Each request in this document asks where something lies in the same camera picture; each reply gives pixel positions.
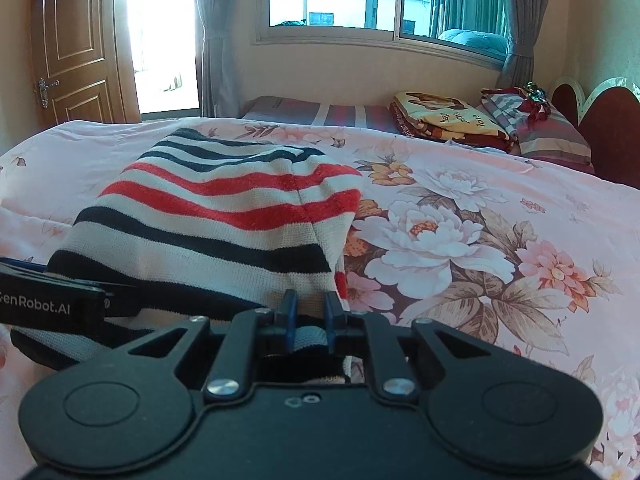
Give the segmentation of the grey right curtain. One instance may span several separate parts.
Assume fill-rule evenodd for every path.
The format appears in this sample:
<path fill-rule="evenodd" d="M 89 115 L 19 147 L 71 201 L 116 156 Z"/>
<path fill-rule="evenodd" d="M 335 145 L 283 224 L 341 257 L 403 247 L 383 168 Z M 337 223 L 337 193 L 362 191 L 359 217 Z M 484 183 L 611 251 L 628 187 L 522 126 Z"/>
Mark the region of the grey right curtain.
<path fill-rule="evenodd" d="M 549 0 L 506 0 L 506 60 L 498 78 L 499 87 L 521 87 L 533 80 L 534 47 L 548 3 Z"/>

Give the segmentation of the window with frame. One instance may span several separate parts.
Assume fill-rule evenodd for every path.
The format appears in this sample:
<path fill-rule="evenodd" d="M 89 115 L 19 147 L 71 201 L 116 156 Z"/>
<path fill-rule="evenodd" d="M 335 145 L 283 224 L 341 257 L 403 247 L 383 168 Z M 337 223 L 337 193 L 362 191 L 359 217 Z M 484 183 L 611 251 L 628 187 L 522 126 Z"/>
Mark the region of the window with frame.
<path fill-rule="evenodd" d="M 506 59 L 504 0 L 259 0 L 262 41 L 353 42 Z"/>

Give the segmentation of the striped pillow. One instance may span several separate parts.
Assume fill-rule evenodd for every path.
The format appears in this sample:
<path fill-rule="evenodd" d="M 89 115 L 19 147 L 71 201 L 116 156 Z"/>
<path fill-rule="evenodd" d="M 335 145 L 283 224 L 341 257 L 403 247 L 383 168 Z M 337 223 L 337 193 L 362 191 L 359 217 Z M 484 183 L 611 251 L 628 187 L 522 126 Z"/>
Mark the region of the striped pillow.
<path fill-rule="evenodd" d="M 522 156 L 592 174 L 592 151 L 577 128 L 549 100 L 546 110 L 531 110 L 521 88 L 485 89 L 480 105 L 512 136 Z"/>

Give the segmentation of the pink floral bed sheet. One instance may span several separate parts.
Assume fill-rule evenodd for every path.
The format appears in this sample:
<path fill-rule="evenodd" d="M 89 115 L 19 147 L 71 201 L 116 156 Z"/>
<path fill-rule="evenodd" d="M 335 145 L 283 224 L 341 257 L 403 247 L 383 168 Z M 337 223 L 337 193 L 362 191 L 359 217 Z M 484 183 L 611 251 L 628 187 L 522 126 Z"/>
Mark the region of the pink floral bed sheet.
<path fill-rule="evenodd" d="M 371 129 L 195 119 L 217 140 L 314 146 L 363 177 L 346 247 L 357 310 L 429 316 L 599 396 L 590 456 L 639 472 L 639 193 L 561 166 Z"/>

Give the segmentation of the shiny ribbon bow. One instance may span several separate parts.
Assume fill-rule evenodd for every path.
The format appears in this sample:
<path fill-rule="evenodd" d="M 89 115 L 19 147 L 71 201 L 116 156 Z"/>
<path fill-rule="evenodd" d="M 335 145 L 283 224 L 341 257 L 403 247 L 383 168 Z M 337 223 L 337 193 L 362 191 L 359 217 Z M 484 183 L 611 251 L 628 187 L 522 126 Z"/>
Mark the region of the shiny ribbon bow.
<path fill-rule="evenodd" d="M 549 107 L 547 93 L 533 81 L 521 88 L 522 96 L 531 110 L 546 110 Z"/>

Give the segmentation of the grey curtain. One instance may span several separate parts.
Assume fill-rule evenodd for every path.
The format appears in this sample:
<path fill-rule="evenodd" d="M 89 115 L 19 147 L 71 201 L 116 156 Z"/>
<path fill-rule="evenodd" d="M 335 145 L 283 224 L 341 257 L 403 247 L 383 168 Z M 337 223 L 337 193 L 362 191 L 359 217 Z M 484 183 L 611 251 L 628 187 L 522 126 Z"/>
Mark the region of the grey curtain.
<path fill-rule="evenodd" d="M 196 82 L 204 117 L 235 117 L 240 110 L 232 52 L 235 0 L 195 0 Z"/>
<path fill-rule="evenodd" d="M 506 0 L 506 60 L 498 78 L 499 87 L 521 87 L 533 80 L 534 47 L 548 3 L 549 0 Z"/>

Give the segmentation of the brown wooden door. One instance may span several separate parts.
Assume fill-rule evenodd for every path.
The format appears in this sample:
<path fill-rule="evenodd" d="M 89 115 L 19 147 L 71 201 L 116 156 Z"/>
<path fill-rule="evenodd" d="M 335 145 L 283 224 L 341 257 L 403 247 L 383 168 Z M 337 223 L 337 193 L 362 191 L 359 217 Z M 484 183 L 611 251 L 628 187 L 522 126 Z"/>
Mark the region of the brown wooden door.
<path fill-rule="evenodd" d="M 42 128 L 140 122 L 126 0 L 32 0 L 30 31 Z"/>

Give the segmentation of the yellow red folded blanket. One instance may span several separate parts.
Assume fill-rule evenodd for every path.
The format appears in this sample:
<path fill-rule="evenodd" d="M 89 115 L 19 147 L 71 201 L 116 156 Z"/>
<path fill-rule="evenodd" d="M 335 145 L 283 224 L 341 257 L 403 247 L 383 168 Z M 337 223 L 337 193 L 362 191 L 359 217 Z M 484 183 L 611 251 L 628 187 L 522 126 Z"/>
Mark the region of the yellow red folded blanket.
<path fill-rule="evenodd" d="M 495 148 L 509 153 L 512 136 L 489 115 L 467 102 L 424 92 L 400 92 L 390 103 L 390 114 L 401 134 L 410 138 L 472 148 Z"/>

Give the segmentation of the striped knit sweater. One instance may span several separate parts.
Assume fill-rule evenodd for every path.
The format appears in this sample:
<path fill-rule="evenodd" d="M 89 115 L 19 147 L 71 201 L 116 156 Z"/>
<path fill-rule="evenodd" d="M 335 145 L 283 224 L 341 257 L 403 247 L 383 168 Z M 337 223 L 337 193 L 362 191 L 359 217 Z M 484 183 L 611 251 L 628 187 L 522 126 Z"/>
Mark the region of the striped knit sweater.
<path fill-rule="evenodd" d="M 183 128 L 153 145 L 76 217 L 51 272 L 134 293 L 91 335 L 15 327 L 14 346 L 62 370 L 179 316 L 228 322 L 296 293 L 303 318 L 346 295 L 343 250 L 360 173 L 313 146 L 213 139 Z"/>

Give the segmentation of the grey left curtain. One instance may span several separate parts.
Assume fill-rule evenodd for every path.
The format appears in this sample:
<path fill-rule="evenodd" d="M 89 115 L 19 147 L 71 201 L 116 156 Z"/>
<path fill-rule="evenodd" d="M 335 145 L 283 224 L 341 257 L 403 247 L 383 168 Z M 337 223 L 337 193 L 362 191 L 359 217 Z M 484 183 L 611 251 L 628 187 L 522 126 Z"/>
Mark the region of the grey left curtain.
<path fill-rule="evenodd" d="M 235 117 L 240 110 L 232 52 L 235 0 L 195 0 L 196 82 L 204 117 Z"/>

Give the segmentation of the red heart-shaped headboard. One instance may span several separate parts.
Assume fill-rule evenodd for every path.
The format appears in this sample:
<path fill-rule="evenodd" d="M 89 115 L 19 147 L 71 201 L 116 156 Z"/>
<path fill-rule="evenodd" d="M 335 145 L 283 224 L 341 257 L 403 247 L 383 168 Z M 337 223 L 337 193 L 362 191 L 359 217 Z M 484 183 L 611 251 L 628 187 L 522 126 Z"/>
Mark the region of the red heart-shaped headboard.
<path fill-rule="evenodd" d="M 591 148 L 594 174 L 639 188 L 639 86 L 626 77 L 608 78 L 585 95 L 569 76 L 555 81 L 551 103 Z"/>

